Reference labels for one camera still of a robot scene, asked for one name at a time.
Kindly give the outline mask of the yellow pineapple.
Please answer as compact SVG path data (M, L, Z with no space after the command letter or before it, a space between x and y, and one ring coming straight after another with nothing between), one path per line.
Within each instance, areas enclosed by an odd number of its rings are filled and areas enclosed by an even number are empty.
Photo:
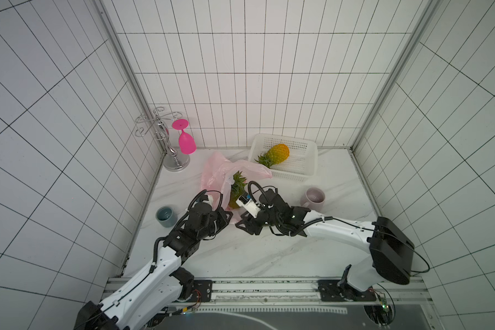
M271 169L286 161L290 156L290 149L286 144L277 144L256 159L256 162Z

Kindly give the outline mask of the green-brown pineapple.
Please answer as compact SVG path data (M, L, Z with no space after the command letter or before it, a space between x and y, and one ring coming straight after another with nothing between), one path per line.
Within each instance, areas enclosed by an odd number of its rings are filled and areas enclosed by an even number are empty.
M237 209L239 208L237 200L245 192L247 183L246 178L243 176L243 173L241 171L238 171L233 175L233 180L234 182L231 185L230 200L228 206L230 209Z

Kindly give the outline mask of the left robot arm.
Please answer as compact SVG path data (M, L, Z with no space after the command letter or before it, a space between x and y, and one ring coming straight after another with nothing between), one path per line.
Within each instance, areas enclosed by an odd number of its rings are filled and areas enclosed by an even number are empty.
M89 301L75 329L141 329L162 309L193 294L194 276L182 264L226 228L233 213L210 202L192 203L168 235L156 239L152 259L111 296Z

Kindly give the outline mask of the pink plastic bag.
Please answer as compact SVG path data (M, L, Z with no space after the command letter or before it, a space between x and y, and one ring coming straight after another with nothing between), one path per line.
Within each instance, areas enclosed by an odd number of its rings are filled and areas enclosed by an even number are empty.
M230 190L233 184L233 175L241 171L246 178L246 183L273 177L271 171L264 165L249 162L247 160L238 160L231 162L226 159L220 152L215 151L207 160L203 167L200 181L200 189L213 193L213 197L219 201L217 191L223 195L221 206L225 210L230 209L228 206L230 200Z

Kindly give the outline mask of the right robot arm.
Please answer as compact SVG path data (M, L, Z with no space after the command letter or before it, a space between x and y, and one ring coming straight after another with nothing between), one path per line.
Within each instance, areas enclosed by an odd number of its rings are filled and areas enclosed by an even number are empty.
M244 192L236 204L245 209L236 227L259 235L268 227L276 236L329 239L357 248L367 255L346 266L337 281L329 282L329 295L343 301L367 301L373 286L388 281L408 285L416 274L413 242L386 217L375 221L350 221L321 214L306 206L289 206L277 191L268 189L255 197Z

